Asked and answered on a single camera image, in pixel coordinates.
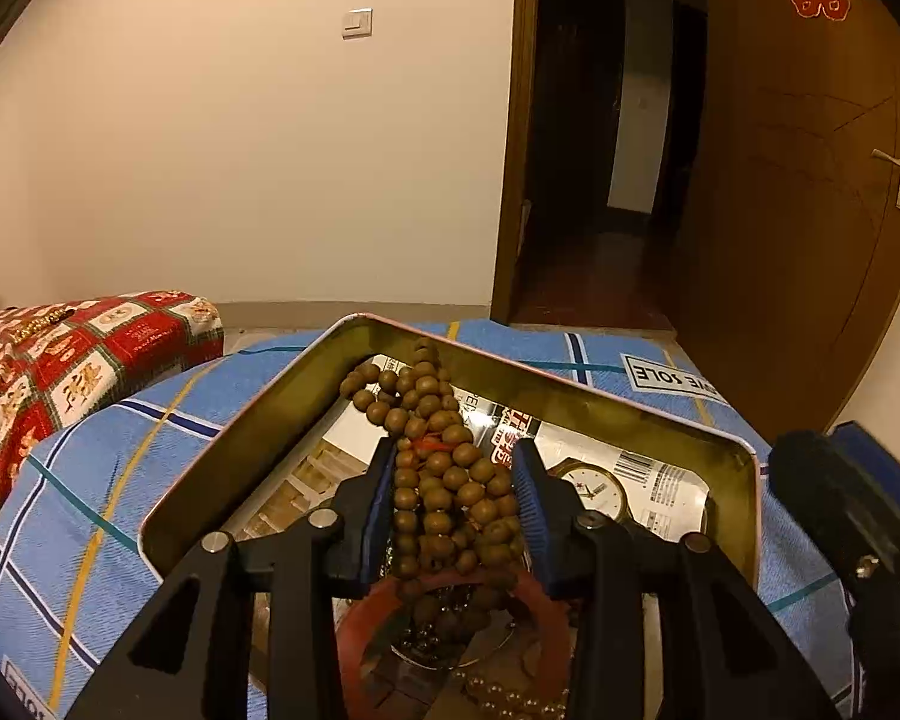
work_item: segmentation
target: light switch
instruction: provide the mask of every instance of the light switch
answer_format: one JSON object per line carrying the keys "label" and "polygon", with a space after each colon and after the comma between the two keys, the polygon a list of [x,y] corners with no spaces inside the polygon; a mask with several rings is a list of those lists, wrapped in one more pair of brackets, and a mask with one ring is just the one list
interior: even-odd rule
{"label": "light switch", "polygon": [[362,7],[343,16],[343,38],[367,37],[372,32],[373,8]]}

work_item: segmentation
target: doorway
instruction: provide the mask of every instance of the doorway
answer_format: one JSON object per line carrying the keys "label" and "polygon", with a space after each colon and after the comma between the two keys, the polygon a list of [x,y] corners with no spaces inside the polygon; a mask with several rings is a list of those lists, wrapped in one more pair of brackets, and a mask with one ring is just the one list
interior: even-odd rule
{"label": "doorway", "polygon": [[[629,117],[639,118],[653,102],[646,84],[628,97],[629,81],[650,77],[644,67],[631,78],[628,68],[637,38],[632,26],[648,23],[640,12],[648,2],[625,0],[608,205],[649,218],[631,215],[626,230],[615,212],[586,217],[589,227],[578,228],[576,240],[551,234],[569,241],[569,253],[554,259],[583,256],[583,237],[599,239],[608,229],[618,236],[609,249],[614,257],[625,256],[624,236],[634,248],[642,242],[641,252],[658,252],[639,266],[635,257],[629,261],[629,273],[638,274],[631,283],[655,287],[641,296],[658,300],[677,343],[727,401],[769,442],[787,430],[825,430],[874,358],[900,298],[900,23],[882,0],[706,0],[706,16],[674,10],[671,1],[668,67],[677,80],[668,88],[666,134],[661,130],[658,170],[647,191],[645,173],[642,185],[619,176],[653,151],[646,148],[653,129],[629,127]],[[536,9],[547,4],[515,0],[515,16],[518,6],[536,25]],[[514,18],[520,40],[511,63],[491,305],[498,322],[529,319],[521,300],[533,288],[528,269],[542,261],[533,256],[540,236],[533,204],[522,250],[514,232],[527,198],[524,178],[532,175],[526,162],[535,150],[526,141],[538,98],[530,93],[535,30],[523,18]],[[692,119],[698,124],[690,127]],[[628,191],[617,191],[621,186]],[[637,186],[641,191],[631,191]],[[560,202],[576,207],[565,194]],[[591,274],[599,270],[595,262],[588,261]],[[612,293],[600,290],[586,293],[588,314],[559,314],[554,307],[578,288],[563,283],[540,300],[551,310],[543,322],[626,326],[599,314],[612,303]],[[646,317],[639,323],[648,329]]]}
{"label": "doorway", "polygon": [[538,0],[512,322],[673,333],[705,59],[706,14],[675,0]]}

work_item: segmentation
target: silver bead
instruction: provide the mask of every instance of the silver bead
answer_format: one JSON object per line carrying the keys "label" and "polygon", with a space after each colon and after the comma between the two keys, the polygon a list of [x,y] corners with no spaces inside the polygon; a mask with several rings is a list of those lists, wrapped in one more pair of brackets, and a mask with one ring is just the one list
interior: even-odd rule
{"label": "silver bead", "polygon": [[482,694],[486,686],[487,680],[482,678],[479,674],[471,674],[466,678],[466,692],[471,696]]}
{"label": "silver bead", "polygon": [[501,683],[489,683],[487,685],[487,699],[495,701],[502,706],[506,701],[506,690]]}

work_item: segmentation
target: metal tin box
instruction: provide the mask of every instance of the metal tin box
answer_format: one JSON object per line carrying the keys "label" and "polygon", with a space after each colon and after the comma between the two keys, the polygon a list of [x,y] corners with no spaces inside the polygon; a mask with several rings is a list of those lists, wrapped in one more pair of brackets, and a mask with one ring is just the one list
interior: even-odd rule
{"label": "metal tin box", "polygon": [[[373,354],[409,360],[421,335],[372,314],[345,317],[247,403],[194,459],[141,526],[144,560],[166,576],[223,525],[338,398]],[[744,442],[612,394],[434,337],[455,386],[621,449],[690,469],[709,485],[707,532],[751,584],[759,566],[759,468]]]}

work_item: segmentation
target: dark hallway door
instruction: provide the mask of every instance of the dark hallway door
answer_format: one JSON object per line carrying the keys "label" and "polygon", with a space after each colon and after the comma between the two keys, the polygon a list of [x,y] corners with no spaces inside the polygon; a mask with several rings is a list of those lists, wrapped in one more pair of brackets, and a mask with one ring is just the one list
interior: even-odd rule
{"label": "dark hallway door", "polygon": [[623,77],[624,0],[538,0],[530,108],[530,230],[579,228],[607,208]]}

